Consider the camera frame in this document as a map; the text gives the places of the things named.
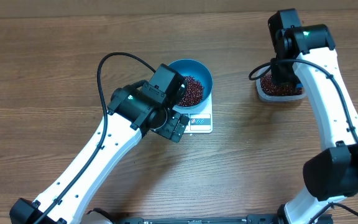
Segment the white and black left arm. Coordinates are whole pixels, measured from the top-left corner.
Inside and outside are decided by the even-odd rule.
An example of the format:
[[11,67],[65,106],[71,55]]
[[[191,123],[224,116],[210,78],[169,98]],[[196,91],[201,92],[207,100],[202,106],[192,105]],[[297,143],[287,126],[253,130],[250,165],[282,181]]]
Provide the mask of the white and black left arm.
[[185,78],[165,64],[149,81],[118,88],[86,146],[34,201],[20,198],[13,205],[11,222],[80,223],[102,183],[149,131],[180,141],[189,118],[173,107],[185,89]]

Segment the red adzuki beans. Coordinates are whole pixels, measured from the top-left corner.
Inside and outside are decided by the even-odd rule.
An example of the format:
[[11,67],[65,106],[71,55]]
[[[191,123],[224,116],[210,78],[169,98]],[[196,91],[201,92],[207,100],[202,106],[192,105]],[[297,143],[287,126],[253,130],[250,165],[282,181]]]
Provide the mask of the red adzuki beans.
[[[188,86],[185,95],[177,105],[190,107],[200,104],[203,100],[204,86],[192,76],[185,76],[185,80]],[[268,96],[293,96],[303,93],[302,88],[294,88],[292,85],[274,85],[271,74],[260,79],[260,86],[262,91]]]

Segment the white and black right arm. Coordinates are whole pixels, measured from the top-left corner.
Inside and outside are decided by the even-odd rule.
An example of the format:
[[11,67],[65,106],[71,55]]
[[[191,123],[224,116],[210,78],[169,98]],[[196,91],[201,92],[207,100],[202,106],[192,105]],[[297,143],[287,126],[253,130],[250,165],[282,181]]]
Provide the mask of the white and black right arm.
[[296,9],[268,19],[276,53],[272,80],[302,84],[316,118],[322,151],[303,166],[303,190],[280,207],[284,223],[316,223],[358,193],[358,114],[343,82],[336,44],[324,24],[303,26]]

